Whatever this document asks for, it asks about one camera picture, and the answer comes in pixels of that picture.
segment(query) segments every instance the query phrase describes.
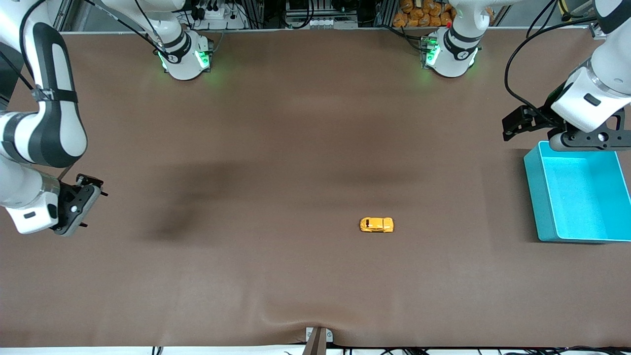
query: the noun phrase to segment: green led light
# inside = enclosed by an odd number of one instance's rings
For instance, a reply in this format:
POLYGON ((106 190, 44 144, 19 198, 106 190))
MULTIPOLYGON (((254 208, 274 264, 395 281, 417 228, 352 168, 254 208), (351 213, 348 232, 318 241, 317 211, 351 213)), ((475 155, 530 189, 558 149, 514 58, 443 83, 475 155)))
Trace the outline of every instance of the green led light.
POLYGON ((440 46, 436 45, 428 54, 427 60, 425 64, 434 65, 436 63, 436 59, 438 58, 438 53, 440 53, 440 46))
POLYGON ((160 52, 158 52, 158 57, 160 57, 160 61, 162 62, 162 67, 164 68, 164 70, 167 70, 167 64, 164 63, 164 58, 162 58, 162 54, 160 54, 160 52))
POLYGON ((195 51, 195 56, 197 56, 199 65, 201 65, 202 68, 208 66, 208 55, 206 53, 195 51))

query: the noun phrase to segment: wire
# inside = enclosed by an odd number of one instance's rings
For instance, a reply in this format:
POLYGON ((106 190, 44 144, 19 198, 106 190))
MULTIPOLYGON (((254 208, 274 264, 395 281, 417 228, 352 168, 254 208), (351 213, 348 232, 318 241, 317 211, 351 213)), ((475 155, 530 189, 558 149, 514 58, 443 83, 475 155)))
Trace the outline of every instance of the wire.
POLYGON ((506 88, 506 91, 509 92, 509 94, 511 96, 513 96, 515 99, 523 102, 524 104, 526 104, 528 107, 530 107, 531 110, 534 111, 535 114, 537 114, 538 116, 541 116, 547 123, 552 124, 553 126, 558 126, 557 123, 554 123, 550 118, 548 118, 547 116, 545 116, 537 107, 535 107, 534 105, 532 105, 532 103, 530 103, 530 101, 524 99, 523 97, 519 96, 518 94, 516 94, 513 90, 511 90, 510 86, 509 86, 509 72, 510 72, 510 64, 512 63, 513 59, 515 59, 515 56, 517 55, 517 53, 519 53, 519 51, 531 40, 533 40, 534 38, 536 38, 539 35, 543 35, 546 32, 550 32, 552 30, 556 30, 557 28, 561 28, 561 27, 567 27, 567 26, 571 26, 571 25, 578 25, 580 23, 587 23, 587 22, 592 22, 596 20, 595 16, 592 17, 588 17, 588 18, 584 18, 582 20, 576 20, 576 21, 572 21, 572 22, 566 22, 566 23, 560 23, 558 25, 554 25, 545 29, 541 29, 539 31, 537 31, 534 35, 526 38, 524 40, 524 42, 521 42, 521 44, 519 46, 517 46, 517 49, 515 49, 515 51, 510 55, 510 58, 508 60, 508 62, 506 62, 506 69, 504 70, 504 87, 506 88))
POLYGON ((162 54, 162 56, 164 57, 165 60, 168 61, 168 54, 165 53, 164 51, 162 51, 160 48, 158 48, 158 46, 156 46, 155 43, 153 43, 152 40, 148 39, 146 36, 144 36, 142 33, 138 32, 132 26, 129 26, 127 23, 122 21, 120 18, 118 18, 114 14, 112 14, 110 11, 107 11, 106 9, 102 8, 101 6, 95 4, 92 0, 84 0, 84 1, 86 3, 92 5, 92 6, 96 7, 97 9, 103 11, 104 13, 107 13, 111 18, 113 18, 116 21, 118 21, 118 23, 120 23, 121 25, 127 27, 128 30, 130 30, 130 31, 134 32, 136 35, 140 36, 140 38, 142 38, 145 42, 149 43, 156 51, 158 51, 160 54, 162 54))
POLYGON ((565 3, 563 2, 564 0, 558 0, 558 7, 561 9, 561 12, 563 13, 563 16, 561 16, 561 21, 569 21, 572 18, 584 18, 585 16, 582 15, 573 15, 572 12, 567 11, 567 8, 565 7, 565 3))
POLYGON ((160 37, 160 35, 158 35, 158 32, 156 31, 156 28, 153 26, 151 21, 149 21, 149 18, 147 17, 147 14, 144 13, 143 8, 140 7, 140 4, 138 3, 138 0, 134 0, 134 1, 136 2, 136 6, 140 10, 140 12, 143 14, 144 19, 147 20, 147 23, 151 27, 151 31, 153 32, 153 35, 155 35, 155 37, 158 39, 158 44, 160 45, 160 48, 162 49, 162 51, 164 51, 165 48, 164 48, 164 42, 162 42, 162 38, 160 37))
POLYGON ((306 27, 311 22, 311 20, 314 19, 314 15, 316 14, 316 5, 314 4, 314 0, 310 0, 310 3, 311 3, 311 16, 309 16, 309 7, 307 7, 307 18, 302 23, 302 25, 300 25, 298 27, 294 27, 292 25, 289 25, 285 21, 285 19, 283 18, 283 11, 285 11, 285 10, 283 10, 283 8, 281 8, 282 2, 283 2, 283 0, 279 0, 278 1, 278 9, 279 9, 278 19, 285 27, 289 27, 289 28, 291 28, 293 30, 300 30, 301 28, 306 27))
POLYGON ((70 171, 70 169, 72 169, 74 166, 74 163, 70 164, 69 166, 67 166, 62 172, 61 174, 57 177, 57 180, 60 180, 64 178, 64 176, 66 176, 66 174, 70 171))
POLYGON ((408 36, 405 34, 405 30, 403 29, 403 27, 401 27, 401 33, 403 33, 403 35, 405 36, 405 40, 408 41, 408 44, 410 46, 412 46, 412 48, 416 49, 417 51, 423 53, 423 52, 427 52, 426 50, 422 49, 421 47, 417 47, 414 43, 412 43, 412 36, 408 36))
POLYGON ((35 4, 32 4, 31 7, 28 8, 27 12, 24 14, 24 17, 22 18, 22 21, 20 23, 20 52, 22 52, 22 59, 24 59, 24 65, 27 67, 27 70, 29 74, 31 74, 32 78, 34 78, 33 69, 31 68, 31 64, 28 63, 27 51, 24 46, 24 38, 25 38, 24 28, 26 27, 28 17, 31 15, 31 13, 33 13, 33 11, 37 8, 37 6, 40 6, 44 1, 45 0, 37 0, 35 4))
POLYGON ((410 36, 410 35, 406 35, 403 32, 399 32, 397 31, 394 27, 390 27, 388 25, 378 25, 377 27, 383 27, 383 28, 387 28, 388 30, 390 30, 390 32, 394 33, 395 35, 399 36, 399 37, 403 37, 403 38, 409 38, 409 39, 415 39, 415 40, 420 40, 421 37, 419 36, 410 36))
POLYGON ((537 32, 541 31, 542 29, 544 29, 548 25, 548 22, 550 22, 550 19, 552 18, 552 14, 554 14, 556 9, 557 9, 557 3, 555 3, 552 6, 552 10, 550 10, 550 13, 548 14, 548 18, 546 18, 546 20, 543 22, 543 25, 541 25, 541 27, 539 27, 539 30, 537 30, 537 32))
POLYGON ((0 51, 0 57, 2 57, 4 61, 6 61, 6 64, 8 64, 11 67, 11 69, 13 69, 13 71, 22 80, 24 85, 26 85, 29 90, 33 90, 33 85, 31 85, 31 83, 28 82, 28 80, 24 77, 24 75, 22 75, 20 70, 11 62, 11 60, 9 60, 9 58, 7 58, 7 56, 4 55, 4 53, 2 53, 2 51, 0 51))
POLYGON ((193 29, 192 24, 191 24, 191 19, 189 18, 189 13, 188 12, 184 12, 184 16, 186 16, 186 23, 189 25, 189 29, 193 29))
POLYGON ((403 27, 401 27, 401 31, 397 31, 396 29, 394 29, 393 27, 390 27, 388 25, 379 25, 377 27, 383 27, 383 28, 387 28, 388 30, 390 30, 390 32, 394 33, 395 35, 404 38, 408 44, 410 46, 412 46, 412 48, 416 49, 419 52, 427 52, 426 49, 422 49, 421 47, 416 46, 412 41, 413 40, 421 40, 421 37, 418 36, 410 36, 407 33, 405 33, 405 30, 403 29, 403 27))
POLYGON ((550 2, 543 8, 543 10, 541 10, 541 12, 537 15, 537 17, 534 18, 533 22, 530 24, 530 27, 528 27, 528 31, 526 32, 526 38, 530 37, 530 31, 533 30, 534 25, 537 23, 537 21, 539 21, 539 19, 543 16, 543 14, 548 10, 548 8, 550 8, 550 6, 552 6, 552 4, 554 4, 554 6, 552 7, 552 10, 550 11, 550 15, 548 16, 548 19, 544 22, 544 24, 541 26, 541 28, 546 27, 546 25, 548 24, 548 22, 550 21, 550 18, 552 17, 552 13, 554 13, 555 8, 557 7, 557 1, 558 0, 550 0, 550 2))
POLYGON ((261 28, 260 25, 265 26, 265 22, 253 20, 245 11, 241 10, 241 7, 238 4, 235 4, 234 0, 232 1, 232 6, 230 7, 232 12, 235 12, 235 5, 237 5, 237 9, 240 14, 243 14, 250 22, 254 22, 256 24, 256 28, 261 28))
POLYGON ((213 54, 217 53, 217 51, 219 51, 219 46, 221 45, 221 42, 223 40, 223 35, 226 34, 226 30, 223 30, 221 32, 221 37, 219 37, 219 41, 217 41, 217 45, 213 46, 213 54))

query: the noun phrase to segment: brown fabric surface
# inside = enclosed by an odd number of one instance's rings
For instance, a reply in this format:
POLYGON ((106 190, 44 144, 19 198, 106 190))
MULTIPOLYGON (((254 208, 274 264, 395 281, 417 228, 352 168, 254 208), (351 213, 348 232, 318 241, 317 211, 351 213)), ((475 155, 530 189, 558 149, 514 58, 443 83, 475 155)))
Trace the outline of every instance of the brown fabric surface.
MULTIPOLYGON (((522 158, 545 132, 502 141, 523 38, 489 31, 446 79, 387 31, 228 34, 212 73, 178 82, 135 36, 66 36, 90 137, 68 177, 110 196, 71 238, 0 214, 0 345, 257 345, 323 325, 346 346, 631 346, 631 244, 539 242, 522 158), (394 233, 361 233, 366 216, 394 233)), ((541 36, 514 89, 543 103, 598 44, 541 36)), ((34 107, 18 85, 11 108, 34 107)))

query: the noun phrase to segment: black cable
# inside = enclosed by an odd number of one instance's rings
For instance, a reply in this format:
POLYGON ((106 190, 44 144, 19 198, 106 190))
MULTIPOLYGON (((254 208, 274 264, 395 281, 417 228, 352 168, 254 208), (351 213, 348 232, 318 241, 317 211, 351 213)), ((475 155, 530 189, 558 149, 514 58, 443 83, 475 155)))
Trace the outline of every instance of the black cable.
POLYGON ((140 7, 140 4, 138 3, 138 0, 134 0, 134 2, 136 2, 136 6, 138 7, 138 9, 140 10, 140 13, 143 14, 144 19, 147 20, 147 23, 149 24, 149 26, 151 27, 151 31, 153 32, 153 35, 156 36, 156 38, 158 39, 158 44, 160 45, 161 49, 164 51, 164 43, 162 42, 162 38, 160 38, 160 35, 158 35, 158 32, 156 32, 156 28, 153 26, 153 24, 151 23, 151 21, 149 21, 149 18, 147 17, 147 14, 144 13, 144 10, 142 7, 140 7))
POLYGON ((193 29, 193 25, 191 24, 191 19, 189 18, 189 13, 188 12, 184 12, 184 16, 186 16, 186 23, 189 25, 189 29, 192 30, 193 29))
POLYGON ((26 85, 29 90, 33 90, 33 85, 31 85, 31 83, 28 82, 28 80, 24 77, 24 75, 22 75, 22 72, 11 62, 11 60, 9 60, 9 58, 7 58, 7 56, 4 55, 4 53, 2 53, 2 51, 0 51, 0 57, 2 57, 4 61, 6 61, 6 64, 8 64, 11 67, 11 69, 13 69, 13 71, 22 80, 24 85, 26 85))
POLYGON ((135 28, 133 28, 132 26, 129 26, 127 23, 125 23, 124 21, 122 21, 120 18, 114 16, 114 14, 112 14, 110 11, 107 11, 106 9, 103 9, 101 6, 95 4, 92 0, 84 0, 86 3, 96 7, 97 9, 103 11, 104 13, 108 14, 111 18, 115 19, 116 21, 118 21, 118 23, 120 23, 121 25, 127 27, 128 30, 134 32, 136 35, 140 36, 140 38, 142 38, 145 42, 149 43, 157 52, 159 52, 160 54, 162 54, 162 57, 164 57, 164 59, 166 61, 168 61, 168 54, 163 52, 160 48, 158 48, 158 46, 155 45, 155 43, 153 43, 152 40, 148 39, 146 36, 144 36, 142 33, 136 31, 135 28))
POLYGON ((64 178, 64 176, 66 176, 66 174, 70 171, 70 169, 72 169, 74 166, 74 163, 70 164, 69 166, 67 166, 62 172, 61 174, 57 177, 57 180, 60 180, 64 178))
POLYGON ((235 1, 232 1, 232 7, 230 8, 232 10, 232 12, 234 12, 234 6, 237 6, 237 9, 239 11, 239 13, 242 13, 250 22, 254 22, 256 24, 256 28, 261 28, 260 25, 265 26, 265 22, 260 22, 260 21, 256 21, 253 20, 245 11, 241 10, 241 7, 239 7, 238 4, 235 4, 235 1))
POLYGON ((555 8, 557 7, 556 3, 558 0, 550 0, 550 2, 541 10, 541 12, 537 15, 537 17, 534 18, 533 22, 530 24, 530 27, 528 27, 528 31, 526 32, 526 38, 530 37, 530 31, 533 30, 534 25, 537 23, 537 21, 539 21, 539 19, 543 16, 543 14, 548 11, 548 8, 550 8, 550 6, 552 6, 552 4, 555 4, 552 7, 552 10, 550 11, 550 15, 548 16, 548 19, 545 21, 545 23, 543 24, 543 26, 541 26, 541 28, 544 28, 547 24, 548 21, 550 21, 550 18, 552 17, 552 13, 554 12, 555 8))
POLYGON ((314 3, 314 0, 310 0, 310 3, 311 3, 311 16, 309 16, 309 7, 307 6, 307 18, 302 23, 302 25, 300 25, 298 27, 293 27, 293 26, 289 25, 285 21, 285 19, 283 18, 283 11, 285 11, 285 10, 283 10, 283 8, 281 8, 281 6, 280 6, 280 5, 282 5, 282 2, 283 2, 283 0, 279 0, 278 1, 278 10, 279 10, 279 12, 278 12, 278 19, 285 27, 289 27, 289 28, 294 29, 294 30, 300 30, 301 28, 306 27, 311 22, 311 20, 314 19, 314 15, 316 14, 316 5, 314 3))
POLYGON ((554 14, 556 9, 557 9, 557 3, 555 3, 552 6, 552 10, 550 10, 550 13, 548 14, 548 18, 546 18, 546 20, 543 22, 543 25, 541 25, 541 27, 539 27, 537 32, 541 31, 542 29, 544 29, 548 25, 548 22, 550 22, 550 19, 552 18, 552 14, 554 14))
POLYGON ((572 22, 566 22, 566 23, 560 23, 558 25, 554 25, 554 26, 550 26, 548 28, 542 29, 537 31, 534 35, 526 38, 524 40, 524 42, 521 42, 521 44, 519 46, 517 46, 517 49, 515 49, 515 51, 510 55, 510 58, 508 60, 508 62, 506 62, 506 69, 504 70, 504 87, 506 88, 506 91, 509 92, 509 94, 511 96, 513 96, 515 99, 523 102, 524 104, 526 104, 528 107, 530 107, 531 110, 534 111, 535 114, 537 114, 538 116, 541 116, 547 123, 553 125, 553 126, 558 126, 558 123, 554 123, 550 118, 546 117, 537 107, 535 107, 534 105, 532 105, 532 103, 530 103, 530 101, 524 99, 523 97, 519 96, 518 94, 516 94, 513 90, 510 89, 509 86, 509 71, 510 71, 510 64, 512 63, 513 59, 515 59, 515 56, 517 55, 517 53, 519 53, 519 51, 531 40, 533 40, 534 38, 536 38, 539 35, 543 35, 546 32, 550 32, 552 30, 556 30, 557 28, 561 28, 561 27, 566 27, 566 26, 571 26, 571 25, 578 25, 580 23, 587 23, 587 22, 592 22, 596 20, 595 16, 592 17, 588 17, 588 18, 584 18, 582 20, 577 20, 577 21, 572 21, 572 22))
POLYGON ((560 8, 561 12, 563 13, 563 15, 561 16, 561 21, 569 21, 572 18, 577 19, 585 17, 582 15, 573 15, 571 12, 567 11, 567 8, 565 7, 565 5, 563 5, 563 0, 558 0, 558 8, 560 8))
MULTIPOLYGON (((528 354, 533 354, 533 352, 531 352, 529 349, 523 349, 524 351, 527 352, 527 354, 523 354, 523 353, 519 353, 519 352, 507 352, 503 355, 528 355, 528 354)), ((535 351, 538 354, 542 354, 542 355, 552 355, 552 354, 556 354, 556 355, 561 355, 561 353, 566 352, 566 351, 592 351, 592 352, 604 352, 607 355, 615 355, 614 352, 611 352, 607 349, 604 348, 598 348, 598 347, 589 347, 589 346, 573 346, 573 347, 568 347, 562 350, 556 350, 556 349, 552 349, 550 351, 546 351, 544 349, 535 349, 533 351, 535 351)))
POLYGON ((397 35, 399 37, 415 39, 415 40, 420 40, 421 39, 421 37, 410 36, 410 35, 406 35, 405 33, 401 33, 399 31, 397 31, 396 29, 394 29, 394 27, 390 27, 388 25, 378 25, 377 27, 387 28, 388 30, 390 30, 390 32, 394 33, 395 35, 397 35))
POLYGON ((22 21, 20 23, 20 52, 22 52, 22 59, 24 59, 24 65, 27 67, 29 74, 33 78, 33 69, 31 68, 31 64, 28 63, 27 59, 27 51, 24 46, 24 27, 27 24, 28 17, 33 13, 33 11, 40 6, 46 0, 37 0, 35 4, 32 4, 30 8, 28 8, 27 12, 24 14, 22 21))
POLYGON ((416 49, 419 52, 423 52, 423 49, 421 49, 421 47, 417 47, 414 43, 412 43, 412 40, 410 39, 410 36, 405 34, 405 30, 403 29, 403 27, 401 27, 401 32, 403 33, 403 35, 405 36, 405 41, 408 42, 408 44, 410 46, 412 46, 412 48, 416 49))

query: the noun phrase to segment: black strap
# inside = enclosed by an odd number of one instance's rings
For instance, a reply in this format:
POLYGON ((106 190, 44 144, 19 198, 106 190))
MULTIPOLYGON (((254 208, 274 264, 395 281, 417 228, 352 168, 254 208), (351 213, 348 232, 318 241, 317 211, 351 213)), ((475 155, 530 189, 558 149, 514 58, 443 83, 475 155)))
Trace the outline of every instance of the black strap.
POLYGON ((191 36, 189 36, 188 33, 183 33, 186 36, 186 42, 182 47, 180 47, 180 49, 167 53, 167 58, 165 58, 165 60, 167 60, 169 63, 177 64, 181 62, 182 57, 184 57, 191 49, 191 36))
POLYGON ((169 42, 169 43, 165 43, 164 44, 164 48, 171 48, 171 47, 175 47, 176 44, 182 42, 182 39, 184 39, 184 30, 182 30, 180 32, 180 35, 177 36, 177 38, 175 39, 175 41, 173 42, 169 42))
POLYGON ((613 32, 629 18, 631 18, 631 0, 622 0, 618 7, 607 16, 601 16, 598 13, 598 7, 596 7, 596 19, 604 33, 609 34, 613 32))
POLYGON ((18 123, 30 114, 34 114, 35 112, 19 112, 13 115, 13 117, 9 118, 9 121, 4 125, 4 133, 2 137, 2 147, 6 151, 6 153, 18 163, 30 163, 26 159, 24 159, 20 153, 18 153, 18 148, 15 145, 15 130, 18 128, 18 123))
POLYGON ((76 91, 37 87, 31 90, 35 101, 70 101, 79 102, 76 91))
POLYGON ((469 58, 470 55, 472 55, 477 46, 473 46, 469 49, 465 49, 462 47, 458 47, 457 45, 455 45, 451 39, 449 38, 449 36, 447 35, 449 32, 445 32, 445 36, 443 37, 443 41, 445 42, 445 48, 454 56, 454 59, 457 61, 464 61, 467 58, 469 58))
POLYGON ((467 37, 467 36, 463 36, 460 33, 457 33, 456 30, 454 29, 453 26, 451 26, 451 28, 449 29, 448 33, 454 37, 455 39, 461 41, 461 42, 467 42, 467 43, 473 43, 473 42, 477 42, 479 40, 482 39, 482 36, 484 36, 484 33, 477 36, 477 37, 467 37))

